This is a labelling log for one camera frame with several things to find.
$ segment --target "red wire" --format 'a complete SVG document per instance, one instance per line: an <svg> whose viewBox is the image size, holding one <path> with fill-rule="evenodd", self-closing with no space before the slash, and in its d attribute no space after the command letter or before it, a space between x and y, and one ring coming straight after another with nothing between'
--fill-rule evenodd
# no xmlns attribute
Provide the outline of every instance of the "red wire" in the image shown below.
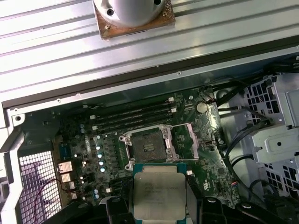
<svg viewBox="0 0 299 224"><path fill-rule="evenodd" d="M36 218L36 202L37 202L37 199L38 199L38 196L42 193L42 191L43 191L43 189L49 184L49 183L51 183L51 182L53 182L53 181L58 181L60 184L61 184L61 181L59 180L59 179L56 179L56 178L53 178L53 179L51 179L51 180L49 180L48 182L46 182L43 186L42 186L42 188L38 191L38 193L37 193L37 195L36 195L36 198L35 198L35 200L34 200L34 209L33 209L33 213L34 213L34 224L36 224L36 222L37 222L37 218ZM66 192L68 192L68 193L76 193L75 191L72 191L72 190L66 190L66 189L63 189L63 188L61 188L62 190L64 190L64 191L66 191Z"/></svg>
<svg viewBox="0 0 299 224"><path fill-rule="evenodd" d="M36 202L37 202L38 196L42 193L43 189L44 189L49 183L51 183L51 182L53 182L53 181L59 181L59 182L60 182L60 180L58 180L58 179L56 179L56 178L51 179L51 180L49 180L48 182L46 182L46 183L42 186L42 188L38 191L38 193L37 193L37 196L36 196L36 198L35 198L35 200L34 200L34 209L33 209L33 211L34 211L34 224L36 224L36 222L37 222L37 218L36 218Z"/></svg>

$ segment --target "motherboard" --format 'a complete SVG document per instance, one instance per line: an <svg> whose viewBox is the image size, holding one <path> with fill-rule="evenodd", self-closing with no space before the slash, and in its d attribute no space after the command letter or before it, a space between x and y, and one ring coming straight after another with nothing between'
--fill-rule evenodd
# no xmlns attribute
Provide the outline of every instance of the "motherboard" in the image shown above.
<svg viewBox="0 0 299 224"><path fill-rule="evenodd" d="M71 199L128 198L137 163L185 163L205 196L239 196L219 154L226 149L214 93L194 88L121 105L83 105L62 118L59 173Z"/></svg>

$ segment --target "screw hole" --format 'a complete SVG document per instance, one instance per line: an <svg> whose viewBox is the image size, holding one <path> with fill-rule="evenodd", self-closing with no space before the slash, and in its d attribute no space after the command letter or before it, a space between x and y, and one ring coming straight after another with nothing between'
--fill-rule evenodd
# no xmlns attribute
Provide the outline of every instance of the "screw hole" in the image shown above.
<svg viewBox="0 0 299 224"><path fill-rule="evenodd" d="M114 14L114 11L112 9L107 10L107 15L112 16Z"/></svg>
<svg viewBox="0 0 299 224"><path fill-rule="evenodd" d="M154 0L154 4L157 5L157 6L160 5L161 4L161 0Z"/></svg>

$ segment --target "white mesh grille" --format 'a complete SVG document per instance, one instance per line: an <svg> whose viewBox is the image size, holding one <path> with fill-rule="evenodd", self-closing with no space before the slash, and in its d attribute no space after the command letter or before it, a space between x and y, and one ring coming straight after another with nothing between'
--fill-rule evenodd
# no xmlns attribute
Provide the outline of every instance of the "white mesh grille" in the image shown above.
<svg viewBox="0 0 299 224"><path fill-rule="evenodd" d="M58 185L50 151L24 156L20 159L23 192L19 199L23 224L42 223L61 209Z"/></svg>

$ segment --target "cpu socket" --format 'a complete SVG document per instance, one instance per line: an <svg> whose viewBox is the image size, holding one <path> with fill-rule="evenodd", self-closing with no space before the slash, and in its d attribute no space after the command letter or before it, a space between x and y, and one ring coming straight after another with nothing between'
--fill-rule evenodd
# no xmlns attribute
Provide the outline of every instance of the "cpu socket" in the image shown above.
<svg viewBox="0 0 299 224"><path fill-rule="evenodd" d="M198 160L197 149L199 147L196 135L193 133L190 123L177 126L186 126L190 137L193 140L194 160ZM125 166L126 170L132 171L133 164L147 162L170 162L183 161L176 154L172 145L171 129L176 126L155 125L146 128L140 128L124 133L119 140L126 145L126 152L129 163Z"/></svg>

